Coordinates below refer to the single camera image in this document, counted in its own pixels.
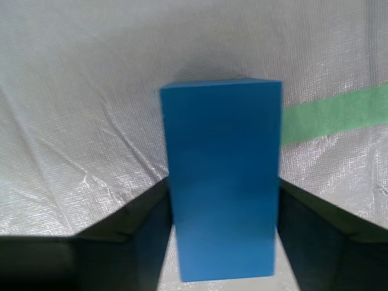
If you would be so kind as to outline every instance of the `blue block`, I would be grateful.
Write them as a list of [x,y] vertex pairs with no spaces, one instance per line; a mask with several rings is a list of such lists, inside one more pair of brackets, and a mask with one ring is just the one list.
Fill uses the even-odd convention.
[[181,279],[272,275],[281,83],[173,83],[160,95]]

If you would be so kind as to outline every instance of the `white tarp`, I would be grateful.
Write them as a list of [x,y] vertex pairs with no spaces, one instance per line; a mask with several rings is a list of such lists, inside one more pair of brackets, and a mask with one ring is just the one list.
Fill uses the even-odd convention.
[[[0,1],[0,234],[69,235],[167,175],[158,96],[181,80],[284,81],[284,105],[388,82],[385,0]],[[281,175],[388,227],[388,125],[282,148]],[[276,275],[159,290],[297,290]]]

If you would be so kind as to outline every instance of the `block front face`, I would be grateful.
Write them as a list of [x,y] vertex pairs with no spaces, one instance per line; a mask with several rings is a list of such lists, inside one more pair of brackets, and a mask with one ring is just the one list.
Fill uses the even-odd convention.
[[161,89],[183,281],[273,273],[281,83]]

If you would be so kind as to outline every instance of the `white backdrop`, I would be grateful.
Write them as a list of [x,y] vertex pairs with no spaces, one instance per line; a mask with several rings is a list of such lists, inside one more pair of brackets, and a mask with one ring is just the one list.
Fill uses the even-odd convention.
[[[157,92],[284,81],[284,105],[388,82],[385,0],[0,0],[0,234],[69,235],[167,175]],[[388,125],[282,148],[281,176],[388,227]],[[276,275],[159,290],[297,290]]]

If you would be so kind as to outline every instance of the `green stripe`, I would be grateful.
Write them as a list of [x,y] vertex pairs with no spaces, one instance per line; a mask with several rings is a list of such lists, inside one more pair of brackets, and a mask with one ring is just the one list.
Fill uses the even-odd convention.
[[388,84],[283,108],[281,144],[388,122]]

